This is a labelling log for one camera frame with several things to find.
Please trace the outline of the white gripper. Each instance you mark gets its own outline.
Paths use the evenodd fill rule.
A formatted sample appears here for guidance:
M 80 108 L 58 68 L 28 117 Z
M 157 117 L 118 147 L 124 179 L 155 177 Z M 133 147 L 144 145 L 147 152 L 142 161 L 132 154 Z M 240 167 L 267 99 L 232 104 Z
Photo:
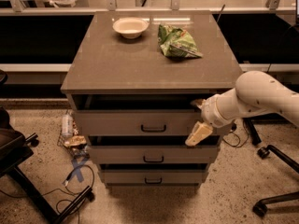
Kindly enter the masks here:
M 220 128 L 226 125 L 226 120 L 220 114 L 217 108 L 217 99 L 219 95 L 213 95 L 208 99 L 195 99 L 191 101 L 193 107 L 201 109 L 201 115 L 204 122 L 197 121 L 185 144 L 189 147 L 198 145 L 201 141 L 213 133 L 213 127 Z

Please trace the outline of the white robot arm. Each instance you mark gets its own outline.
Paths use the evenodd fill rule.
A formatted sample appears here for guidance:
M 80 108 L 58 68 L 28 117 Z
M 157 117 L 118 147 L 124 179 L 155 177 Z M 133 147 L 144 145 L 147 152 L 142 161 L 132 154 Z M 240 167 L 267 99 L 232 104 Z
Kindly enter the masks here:
M 233 89 L 206 100 L 194 100 L 192 105 L 201 110 L 202 122 L 194 124 L 186 139 L 189 147 L 235 119 L 276 113 L 299 126 L 299 94 L 262 71 L 246 72 L 237 79 Z

